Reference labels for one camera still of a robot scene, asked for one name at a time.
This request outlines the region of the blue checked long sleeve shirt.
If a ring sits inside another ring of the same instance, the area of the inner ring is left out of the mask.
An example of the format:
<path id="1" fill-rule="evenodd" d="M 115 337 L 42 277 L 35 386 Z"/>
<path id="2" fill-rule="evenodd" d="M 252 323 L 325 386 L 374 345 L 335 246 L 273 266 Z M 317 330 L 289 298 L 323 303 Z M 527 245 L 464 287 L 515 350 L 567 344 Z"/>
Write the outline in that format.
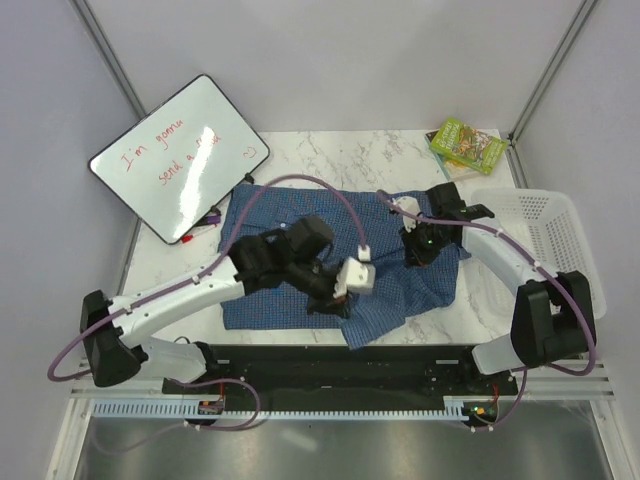
<path id="1" fill-rule="evenodd" d="M 258 191 L 243 184 L 231 195 L 221 240 L 232 231 L 241 236 L 285 229 L 307 215 L 317 215 L 332 229 L 334 248 L 329 264 L 355 253 L 359 235 L 351 215 L 331 192 L 324 189 L 269 188 L 247 214 L 242 211 Z M 451 305 L 456 296 L 459 264 L 467 253 L 446 246 L 429 266 L 408 268 L 400 237 L 403 220 L 389 214 L 372 192 L 347 192 L 345 199 L 358 215 L 376 268 L 372 294 L 354 296 L 350 316 L 307 313 L 307 297 L 288 284 L 261 290 L 223 304 L 223 321 L 228 330 L 339 329 L 346 343 L 361 348 L 402 326 L 408 317 Z"/>

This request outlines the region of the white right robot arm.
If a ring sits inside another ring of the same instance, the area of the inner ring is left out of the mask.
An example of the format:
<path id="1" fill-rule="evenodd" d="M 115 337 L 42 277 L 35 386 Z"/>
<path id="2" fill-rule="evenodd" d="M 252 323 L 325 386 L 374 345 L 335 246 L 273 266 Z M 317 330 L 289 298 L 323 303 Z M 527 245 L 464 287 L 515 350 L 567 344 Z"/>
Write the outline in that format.
<path id="1" fill-rule="evenodd" d="M 596 331 L 590 284 L 578 270 L 563 272 L 538 260 L 503 228 L 483 204 L 467 204 L 453 183 L 426 192 L 430 211 L 412 196 L 392 199 L 403 217 L 400 230 L 409 266 L 425 267 L 456 246 L 487 267 L 514 297 L 508 334 L 478 344 L 458 368 L 467 392 L 483 392 L 494 374 L 541 366 L 580 354 L 595 355 Z"/>

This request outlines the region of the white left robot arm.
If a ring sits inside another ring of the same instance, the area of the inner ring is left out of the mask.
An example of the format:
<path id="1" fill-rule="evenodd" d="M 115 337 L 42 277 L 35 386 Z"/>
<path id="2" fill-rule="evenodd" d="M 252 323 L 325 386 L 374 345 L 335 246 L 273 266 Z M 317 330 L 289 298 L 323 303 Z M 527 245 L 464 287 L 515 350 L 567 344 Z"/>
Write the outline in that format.
<path id="1" fill-rule="evenodd" d="M 283 283 L 309 298 L 310 312 L 349 314 L 348 295 L 366 282 L 367 246 L 357 257 L 326 267 L 319 254 L 334 234 L 318 216 L 286 229 L 243 236 L 209 269 L 186 275 L 174 285 L 138 297 L 108 298 L 102 291 L 82 303 L 80 333 L 95 386 L 112 387 L 134 377 L 167 378 L 208 393 L 219 382 L 211 350 L 202 342 L 179 345 L 155 333 L 209 306 L 240 299 Z"/>

